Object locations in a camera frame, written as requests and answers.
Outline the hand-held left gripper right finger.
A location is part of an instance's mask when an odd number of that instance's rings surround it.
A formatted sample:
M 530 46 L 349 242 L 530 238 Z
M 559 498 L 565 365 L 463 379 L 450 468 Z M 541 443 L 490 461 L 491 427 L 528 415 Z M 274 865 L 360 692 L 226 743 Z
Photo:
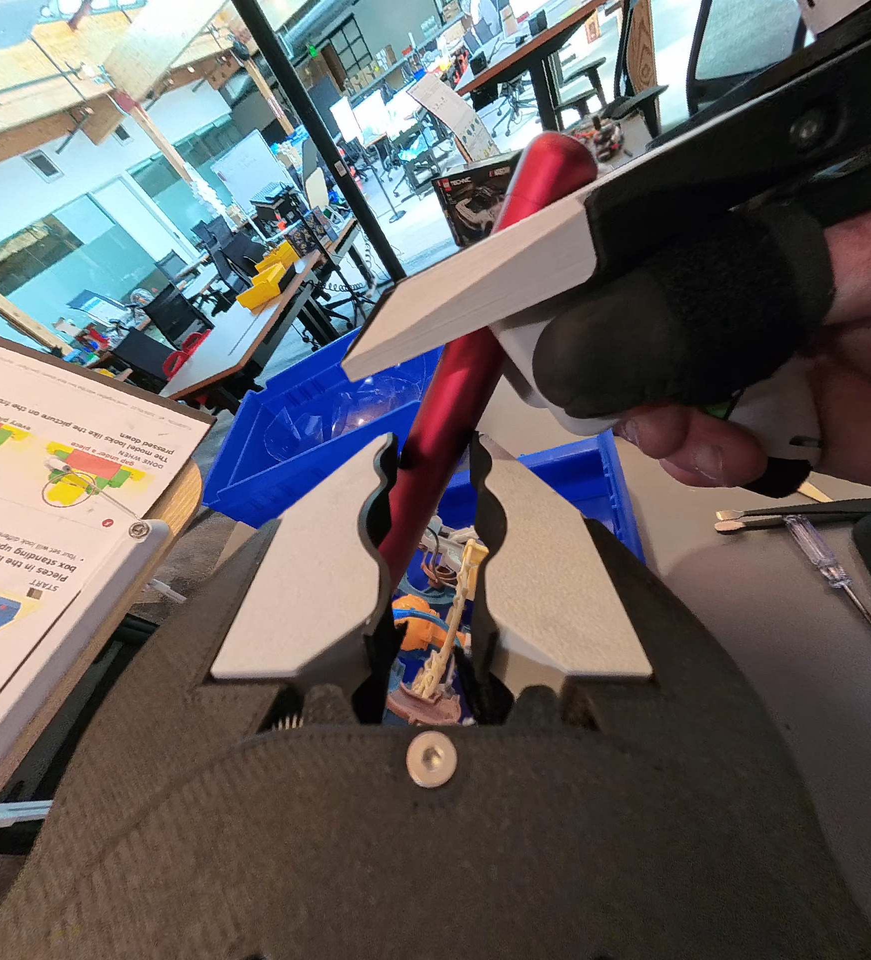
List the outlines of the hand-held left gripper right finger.
M 477 570 L 467 701 L 504 722 L 530 688 L 556 698 L 579 682 L 645 684 L 654 669 L 597 544 L 606 533 L 494 439 L 470 446 Z

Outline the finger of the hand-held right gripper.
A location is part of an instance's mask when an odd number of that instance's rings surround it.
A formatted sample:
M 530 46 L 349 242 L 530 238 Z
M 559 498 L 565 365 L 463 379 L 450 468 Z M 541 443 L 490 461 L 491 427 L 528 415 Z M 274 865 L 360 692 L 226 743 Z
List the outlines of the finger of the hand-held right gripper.
M 368 378 L 588 282 L 597 253 L 586 200 L 595 187 L 399 281 L 342 359 L 346 377 Z

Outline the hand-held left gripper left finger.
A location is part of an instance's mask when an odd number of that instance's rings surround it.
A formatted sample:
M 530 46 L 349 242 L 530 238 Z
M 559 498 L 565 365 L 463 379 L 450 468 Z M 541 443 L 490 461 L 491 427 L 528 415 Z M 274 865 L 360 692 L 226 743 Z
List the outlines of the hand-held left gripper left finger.
M 397 437 L 376 435 L 277 518 L 209 677 L 298 696 L 338 687 L 378 725 L 401 636 L 380 546 L 392 526 Z

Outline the red electric screwdriver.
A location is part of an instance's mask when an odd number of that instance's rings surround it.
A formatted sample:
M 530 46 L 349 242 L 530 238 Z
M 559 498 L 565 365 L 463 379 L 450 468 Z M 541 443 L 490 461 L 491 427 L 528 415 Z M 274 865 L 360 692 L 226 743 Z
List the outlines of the red electric screwdriver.
M 577 139 L 545 131 L 523 150 L 492 233 L 593 182 L 596 159 Z M 379 546 L 394 592 L 502 375 L 505 353 L 487 328 L 447 343 L 403 443 Z

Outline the clear ball maze puzzle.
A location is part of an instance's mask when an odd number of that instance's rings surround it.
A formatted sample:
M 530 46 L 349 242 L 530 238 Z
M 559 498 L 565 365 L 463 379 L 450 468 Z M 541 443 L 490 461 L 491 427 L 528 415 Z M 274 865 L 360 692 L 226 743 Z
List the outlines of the clear ball maze puzzle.
M 402 630 L 389 672 L 381 722 L 386 726 L 472 727 L 477 717 L 460 664 L 472 658 L 471 618 L 478 575 L 489 550 L 473 526 L 429 521 L 409 572 L 391 603 Z

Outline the blue plastic bin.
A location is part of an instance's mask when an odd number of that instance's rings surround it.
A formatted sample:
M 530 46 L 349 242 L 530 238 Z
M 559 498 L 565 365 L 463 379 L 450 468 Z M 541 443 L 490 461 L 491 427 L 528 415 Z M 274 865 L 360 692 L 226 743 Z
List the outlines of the blue plastic bin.
M 244 396 L 205 481 L 205 506 L 236 522 L 260 527 L 280 516 L 373 439 L 391 433 L 400 444 L 405 442 L 441 357 L 440 347 L 381 372 L 419 382 L 422 394 L 418 401 L 285 462 L 275 462 L 264 450 L 264 432 L 283 406 L 293 409 L 365 380 L 350 381 L 342 370 L 342 360 L 357 337 L 355 331 L 338 338 L 275 374 L 261 390 Z
M 643 560 L 634 520 L 614 443 L 608 433 L 517 458 L 557 494 L 568 500 L 589 522 L 598 522 L 624 550 Z M 437 516 L 452 528 L 475 528 L 477 491 L 470 472 L 456 474 L 447 487 Z M 467 693 L 468 661 L 459 665 Z

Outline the black toy set box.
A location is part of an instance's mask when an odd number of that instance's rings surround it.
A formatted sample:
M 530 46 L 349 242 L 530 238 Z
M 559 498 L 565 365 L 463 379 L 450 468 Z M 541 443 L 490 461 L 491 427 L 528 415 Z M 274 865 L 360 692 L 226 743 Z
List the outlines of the black toy set box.
M 430 179 L 457 247 L 470 247 L 491 234 L 522 153 L 497 154 Z

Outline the black mesh office chair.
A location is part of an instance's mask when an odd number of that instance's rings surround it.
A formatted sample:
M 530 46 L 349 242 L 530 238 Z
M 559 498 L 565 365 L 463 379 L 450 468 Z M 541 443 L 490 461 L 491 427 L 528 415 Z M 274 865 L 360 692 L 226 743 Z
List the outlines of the black mesh office chair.
M 614 91 L 623 152 L 643 153 L 807 42 L 797 2 L 622 2 Z

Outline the pile of toy parts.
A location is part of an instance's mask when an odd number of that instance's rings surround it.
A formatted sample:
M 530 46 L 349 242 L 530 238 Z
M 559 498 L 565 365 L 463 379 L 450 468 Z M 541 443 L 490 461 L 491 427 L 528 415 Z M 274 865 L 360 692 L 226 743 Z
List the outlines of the pile of toy parts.
M 621 126 L 598 114 L 580 118 L 567 128 L 566 133 L 585 146 L 599 164 L 615 162 L 625 149 Z

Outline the black metal pole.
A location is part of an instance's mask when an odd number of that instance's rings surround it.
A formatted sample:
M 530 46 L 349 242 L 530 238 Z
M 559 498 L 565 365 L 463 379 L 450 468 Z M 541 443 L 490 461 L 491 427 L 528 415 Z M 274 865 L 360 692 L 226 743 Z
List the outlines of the black metal pole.
M 387 275 L 393 282 L 405 280 L 407 275 L 398 256 L 353 175 L 350 174 L 346 162 L 340 156 L 333 137 L 292 66 L 260 2 L 235 1 L 234 7 L 262 56 L 271 67 L 278 85 L 309 134 L 309 139 L 323 162 L 332 169 L 337 186 L 366 239 L 378 254 Z

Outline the white desk wooden edge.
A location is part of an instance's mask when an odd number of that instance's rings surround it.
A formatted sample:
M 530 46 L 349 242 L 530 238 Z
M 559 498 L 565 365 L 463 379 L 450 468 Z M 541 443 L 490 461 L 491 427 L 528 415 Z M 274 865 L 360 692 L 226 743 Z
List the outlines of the white desk wooden edge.
M 291 301 L 311 292 L 313 270 L 322 260 L 318 251 L 303 257 L 285 291 L 258 309 L 250 310 L 236 303 L 220 314 L 206 339 L 160 391 L 160 397 L 172 401 L 193 398 L 247 373 L 253 356 L 261 348 L 270 356 L 298 315 L 298 310 L 291 309 Z

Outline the black tweezers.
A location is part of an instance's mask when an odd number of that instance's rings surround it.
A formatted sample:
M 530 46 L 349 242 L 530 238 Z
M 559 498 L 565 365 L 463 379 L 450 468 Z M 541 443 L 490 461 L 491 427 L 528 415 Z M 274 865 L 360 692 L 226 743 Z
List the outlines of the black tweezers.
M 855 523 L 871 516 L 871 500 L 852 499 L 759 510 L 720 510 L 714 530 L 734 535 L 749 530 L 767 530 L 784 526 L 785 519 L 803 517 L 813 524 Z

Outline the white whiteboard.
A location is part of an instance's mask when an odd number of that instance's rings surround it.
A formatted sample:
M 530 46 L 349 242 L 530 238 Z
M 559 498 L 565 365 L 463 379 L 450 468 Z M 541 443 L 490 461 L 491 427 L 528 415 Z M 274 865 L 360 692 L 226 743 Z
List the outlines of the white whiteboard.
M 240 210 L 255 214 L 253 198 L 276 186 L 297 189 L 289 170 L 273 153 L 259 130 L 253 130 L 210 164 L 213 174 L 231 194 Z

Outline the instruction sheet board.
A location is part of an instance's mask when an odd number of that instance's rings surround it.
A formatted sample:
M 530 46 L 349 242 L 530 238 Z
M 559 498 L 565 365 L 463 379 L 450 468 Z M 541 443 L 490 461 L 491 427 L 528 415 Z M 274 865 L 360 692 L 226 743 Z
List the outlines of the instruction sheet board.
M 135 522 L 165 522 L 172 545 L 198 508 L 192 455 L 214 420 L 0 337 L 0 639 L 72 598 Z M 173 507 L 187 481 L 195 502 Z

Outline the clear handled screwdriver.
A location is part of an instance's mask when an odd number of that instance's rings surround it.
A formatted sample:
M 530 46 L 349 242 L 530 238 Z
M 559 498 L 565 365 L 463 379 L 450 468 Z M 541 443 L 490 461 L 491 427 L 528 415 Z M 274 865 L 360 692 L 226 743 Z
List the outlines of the clear handled screwdriver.
M 807 516 L 799 513 L 784 514 L 783 522 L 812 568 L 832 590 L 844 595 L 871 630 L 870 609 L 857 594 L 850 574 L 819 530 Z

